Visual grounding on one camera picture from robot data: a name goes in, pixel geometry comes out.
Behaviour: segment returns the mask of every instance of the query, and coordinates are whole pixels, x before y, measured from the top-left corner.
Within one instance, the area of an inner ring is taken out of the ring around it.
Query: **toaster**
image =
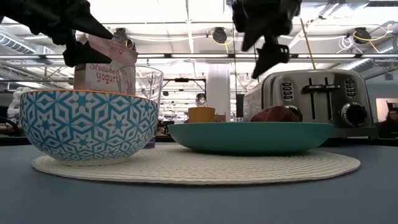
[[[332,138],[377,137],[365,80],[354,71],[273,73],[245,94],[244,121],[270,106],[285,106],[302,122],[332,124]]]

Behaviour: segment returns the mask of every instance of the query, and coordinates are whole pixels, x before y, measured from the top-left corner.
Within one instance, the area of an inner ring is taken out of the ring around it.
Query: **teal plate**
[[[168,125],[176,142],[199,151],[227,153],[301,152],[324,143],[333,125],[295,122],[227,122]]]

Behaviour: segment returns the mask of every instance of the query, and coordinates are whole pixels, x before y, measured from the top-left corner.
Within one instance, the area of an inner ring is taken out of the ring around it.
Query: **woven placemat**
[[[295,156],[218,156],[183,146],[143,149],[127,162],[65,166],[49,156],[32,161],[37,170],[62,177],[164,184],[263,184],[335,177],[360,165],[357,159],[308,151]]]

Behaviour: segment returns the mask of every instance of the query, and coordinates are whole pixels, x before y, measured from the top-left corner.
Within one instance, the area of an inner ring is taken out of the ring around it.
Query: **blue table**
[[[361,167],[293,184],[118,184],[44,174],[30,166],[42,155],[34,146],[0,147],[0,223],[398,223],[398,147],[319,150],[355,157]]]

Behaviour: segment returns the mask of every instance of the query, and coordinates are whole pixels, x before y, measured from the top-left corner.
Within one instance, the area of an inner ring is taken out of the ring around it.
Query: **blue and white patterned bowl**
[[[62,164],[114,164],[149,142],[157,103],[99,91],[31,91],[21,96],[21,121],[29,141]]]

